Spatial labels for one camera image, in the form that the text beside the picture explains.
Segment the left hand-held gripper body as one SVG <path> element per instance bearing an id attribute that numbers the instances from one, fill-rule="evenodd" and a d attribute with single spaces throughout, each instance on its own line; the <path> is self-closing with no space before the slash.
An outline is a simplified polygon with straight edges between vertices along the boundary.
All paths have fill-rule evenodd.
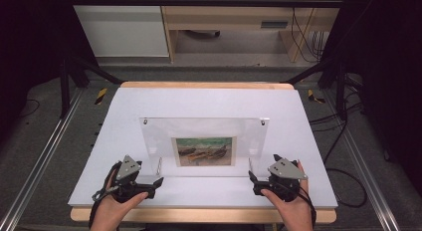
<path id="1" fill-rule="evenodd" d="M 110 194 L 117 202 L 124 203 L 139 193 L 147 192 L 149 184 L 136 182 L 140 170 L 141 166 L 126 155 L 123 161 L 118 161 L 111 167 L 104 186 L 93 195 L 93 201 L 100 202 Z"/>

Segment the black horizontal bar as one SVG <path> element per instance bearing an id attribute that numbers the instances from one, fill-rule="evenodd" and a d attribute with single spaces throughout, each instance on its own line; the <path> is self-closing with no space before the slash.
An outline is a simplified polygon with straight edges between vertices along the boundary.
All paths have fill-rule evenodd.
<path id="1" fill-rule="evenodd" d="M 88 6 L 340 8 L 342 0 L 68 0 Z"/>

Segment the dark curtain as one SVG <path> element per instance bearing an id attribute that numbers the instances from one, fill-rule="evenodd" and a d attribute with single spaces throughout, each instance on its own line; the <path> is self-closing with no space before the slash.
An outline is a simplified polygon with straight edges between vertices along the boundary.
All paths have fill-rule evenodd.
<path id="1" fill-rule="evenodd" d="M 422 0 L 344 0 L 324 54 L 361 76 L 384 148 L 422 195 Z"/>
<path id="2" fill-rule="evenodd" d="M 72 55 L 97 62 L 72 5 L 0 0 L 0 143 L 11 136 L 29 91 L 57 78 Z"/>

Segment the person's left hand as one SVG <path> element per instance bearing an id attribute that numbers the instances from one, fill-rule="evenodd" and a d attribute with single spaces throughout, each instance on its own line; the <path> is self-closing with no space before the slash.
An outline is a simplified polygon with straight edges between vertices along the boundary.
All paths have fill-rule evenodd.
<path id="1" fill-rule="evenodd" d="M 92 226 L 105 225 L 117 228 L 125 215 L 141 203 L 147 196 L 147 192 L 142 192 L 124 203 L 117 202 L 111 195 L 104 197 L 97 209 Z"/>

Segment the person's right hand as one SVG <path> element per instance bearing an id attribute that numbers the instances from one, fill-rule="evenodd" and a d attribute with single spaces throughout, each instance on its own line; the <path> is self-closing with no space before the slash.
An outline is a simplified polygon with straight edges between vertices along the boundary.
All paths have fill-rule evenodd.
<path id="1" fill-rule="evenodd" d="M 312 209 L 300 197 L 285 202 L 270 190 L 262 189 L 263 195 L 276 207 L 284 224 L 310 223 L 313 225 Z"/>

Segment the aluminium floor rail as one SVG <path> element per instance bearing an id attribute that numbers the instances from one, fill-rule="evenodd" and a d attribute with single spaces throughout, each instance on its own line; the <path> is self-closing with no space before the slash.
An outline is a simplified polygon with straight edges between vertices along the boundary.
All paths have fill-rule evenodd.
<path id="1" fill-rule="evenodd" d="M 336 98 L 334 92 L 332 91 L 322 91 L 323 95 L 326 97 L 326 101 L 328 103 L 328 107 L 335 112 L 336 105 Z M 352 105 L 357 104 L 360 102 L 358 96 L 350 92 L 346 93 L 343 100 L 342 107 L 350 109 Z M 370 203 L 383 231 L 401 231 L 399 224 L 389 207 L 387 200 L 382 193 L 378 182 L 373 175 L 372 171 L 370 170 L 369 163 L 364 160 L 362 153 L 358 147 L 356 139 L 353 137 L 352 132 L 348 128 L 348 125 L 351 124 L 349 120 L 347 123 L 344 122 L 344 129 L 341 131 L 340 139 L 342 143 L 345 145 L 345 148 L 350 156 L 351 162 L 354 166 L 354 169 L 357 173 L 359 181 L 362 183 L 366 194 L 367 194 L 367 202 Z"/>
<path id="2" fill-rule="evenodd" d="M 0 145 L 0 231 L 13 231 L 80 102 L 83 89 L 75 89 L 70 111 L 61 118 L 59 95 L 33 93 L 34 103 Z"/>

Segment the yellow clamp left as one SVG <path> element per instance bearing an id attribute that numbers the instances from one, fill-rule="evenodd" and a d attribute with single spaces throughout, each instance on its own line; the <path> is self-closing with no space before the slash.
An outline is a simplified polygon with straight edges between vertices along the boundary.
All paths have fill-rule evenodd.
<path id="1" fill-rule="evenodd" d="M 95 100 L 95 105 L 100 105 L 106 95 L 107 88 L 100 89 L 98 96 Z"/>

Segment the black metal stand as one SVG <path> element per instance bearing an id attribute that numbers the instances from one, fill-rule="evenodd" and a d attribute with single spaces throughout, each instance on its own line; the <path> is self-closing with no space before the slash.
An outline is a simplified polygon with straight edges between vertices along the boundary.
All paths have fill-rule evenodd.
<path id="1" fill-rule="evenodd" d="M 90 83 L 86 71 L 91 71 L 115 85 L 121 85 L 123 83 L 123 80 L 109 74 L 98 65 L 90 63 L 87 60 L 80 57 L 65 58 L 60 64 L 59 69 L 62 102 L 61 118 L 71 109 L 69 79 L 72 79 L 78 88 L 86 88 Z"/>
<path id="2" fill-rule="evenodd" d="M 342 120 L 346 120 L 346 108 L 344 98 L 344 87 L 346 81 L 346 65 L 340 59 L 335 57 L 328 57 L 321 62 L 306 69 L 304 72 L 287 79 L 285 84 L 295 85 L 299 81 L 313 75 L 317 72 L 322 72 L 322 75 L 317 81 L 317 85 L 321 89 L 328 89 L 333 83 L 335 86 L 335 111 Z"/>

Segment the yellow clamp right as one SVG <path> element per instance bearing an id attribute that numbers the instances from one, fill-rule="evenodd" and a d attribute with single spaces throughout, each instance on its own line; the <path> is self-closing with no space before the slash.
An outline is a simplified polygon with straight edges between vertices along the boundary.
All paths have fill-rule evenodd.
<path id="1" fill-rule="evenodd" d="M 312 102 L 316 102 L 316 103 L 319 103 L 319 104 L 325 104 L 325 99 L 316 98 L 313 90 L 308 90 L 308 98 Z"/>

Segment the painted boats picture card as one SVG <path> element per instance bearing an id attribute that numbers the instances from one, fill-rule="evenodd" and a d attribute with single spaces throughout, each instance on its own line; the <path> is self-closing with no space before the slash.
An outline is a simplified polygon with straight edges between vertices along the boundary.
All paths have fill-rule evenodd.
<path id="1" fill-rule="evenodd" d="M 176 137 L 172 144 L 178 166 L 231 166 L 235 163 L 235 137 Z"/>

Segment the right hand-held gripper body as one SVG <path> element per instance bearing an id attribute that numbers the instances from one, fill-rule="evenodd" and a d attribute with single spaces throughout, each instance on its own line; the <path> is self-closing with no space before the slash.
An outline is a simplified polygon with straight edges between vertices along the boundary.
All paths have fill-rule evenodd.
<path id="1" fill-rule="evenodd" d="M 308 194 L 302 187 L 302 182 L 308 180 L 308 176 L 299 168 L 297 161 L 280 158 L 268 168 L 267 198 L 271 202 L 293 202 L 297 198 L 308 199 Z"/>

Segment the yellow clamp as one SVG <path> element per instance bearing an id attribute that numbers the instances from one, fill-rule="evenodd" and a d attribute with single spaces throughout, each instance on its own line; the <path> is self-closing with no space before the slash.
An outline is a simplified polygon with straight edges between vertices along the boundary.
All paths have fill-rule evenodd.
<path id="1" fill-rule="evenodd" d="M 100 105 L 106 95 L 107 88 L 100 89 L 98 96 L 95 100 L 95 105 Z"/>
<path id="2" fill-rule="evenodd" d="M 319 103 L 319 104 L 325 104 L 325 99 L 316 98 L 313 90 L 308 90 L 308 98 L 312 102 L 316 102 L 316 103 Z"/>

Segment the clear acrylic photo frame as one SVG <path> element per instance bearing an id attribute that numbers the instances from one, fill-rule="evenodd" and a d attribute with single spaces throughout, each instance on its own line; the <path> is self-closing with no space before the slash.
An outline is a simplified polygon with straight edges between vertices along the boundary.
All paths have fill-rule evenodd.
<path id="1" fill-rule="evenodd" d="M 266 117 L 145 117 L 141 128 L 152 170 L 163 176 L 245 176 L 260 161 L 270 120 Z M 231 166 L 178 166 L 176 137 L 236 138 Z"/>

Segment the white cabinet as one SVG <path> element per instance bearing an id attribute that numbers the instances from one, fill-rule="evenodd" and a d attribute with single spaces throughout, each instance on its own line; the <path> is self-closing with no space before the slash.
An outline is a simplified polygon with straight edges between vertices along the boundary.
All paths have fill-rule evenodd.
<path id="1" fill-rule="evenodd" d="M 159 6 L 75 6 L 97 58 L 167 57 Z"/>

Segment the light wooden desk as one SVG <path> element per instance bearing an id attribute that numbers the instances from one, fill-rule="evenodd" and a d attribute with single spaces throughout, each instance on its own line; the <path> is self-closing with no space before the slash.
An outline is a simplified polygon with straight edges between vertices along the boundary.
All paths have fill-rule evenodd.
<path id="1" fill-rule="evenodd" d="M 161 11 L 171 52 L 176 48 L 175 33 L 182 30 L 270 30 L 280 33 L 292 62 L 305 50 L 308 35 L 330 31 L 338 13 L 336 8 L 200 6 L 163 6 Z"/>

